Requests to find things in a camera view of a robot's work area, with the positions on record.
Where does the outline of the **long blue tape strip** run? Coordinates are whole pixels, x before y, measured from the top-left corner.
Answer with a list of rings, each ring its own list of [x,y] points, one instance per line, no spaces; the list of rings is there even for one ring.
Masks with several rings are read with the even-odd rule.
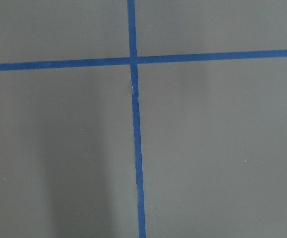
[[[135,1],[133,0],[127,1],[127,12],[128,12],[130,75],[131,75],[131,86],[132,86],[132,114],[133,114],[133,134],[134,134],[134,153],[135,153],[135,173],[136,173],[136,187],[137,187],[138,233],[140,238],[145,238],[146,224],[145,224],[144,183],[143,183],[140,105],[139,105],[139,77],[138,77]]]

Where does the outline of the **crossing blue tape strip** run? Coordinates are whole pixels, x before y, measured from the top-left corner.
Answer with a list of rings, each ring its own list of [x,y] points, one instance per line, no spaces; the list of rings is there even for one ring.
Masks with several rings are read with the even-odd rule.
[[[287,50],[245,51],[245,52],[222,52],[185,55],[163,55],[138,57],[138,64],[211,61],[211,60],[242,60],[242,59],[264,59],[264,58],[287,58]],[[73,59],[56,61],[14,62],[0,63],[0,71],[73,68],[110,65],[130,65],[131,59],[125,58],[103,58],[103,59]]]

